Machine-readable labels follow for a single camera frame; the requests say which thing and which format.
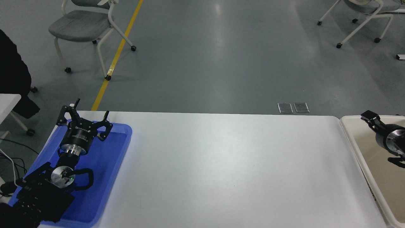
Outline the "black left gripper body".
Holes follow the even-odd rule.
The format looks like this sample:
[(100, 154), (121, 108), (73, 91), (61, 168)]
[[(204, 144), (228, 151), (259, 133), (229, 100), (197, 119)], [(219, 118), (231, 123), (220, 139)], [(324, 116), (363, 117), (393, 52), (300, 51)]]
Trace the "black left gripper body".
[(89, 149), (96, 135), (97, 129), (93, 122), (71, 121), (67, 124), (67, 131), (62, 139), (62, 148), (76, 145), (83, 149)]

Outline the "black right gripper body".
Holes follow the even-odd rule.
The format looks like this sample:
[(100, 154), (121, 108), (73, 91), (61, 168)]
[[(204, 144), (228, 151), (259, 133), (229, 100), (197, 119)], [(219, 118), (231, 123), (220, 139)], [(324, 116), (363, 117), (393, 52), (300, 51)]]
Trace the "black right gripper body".
[(405, 152), (405, 129), (396, 124), (383, 124), (386, 131), (376, 132), (376, 141), (379, 146), (385, 148), (389, 153), (404, 157)]

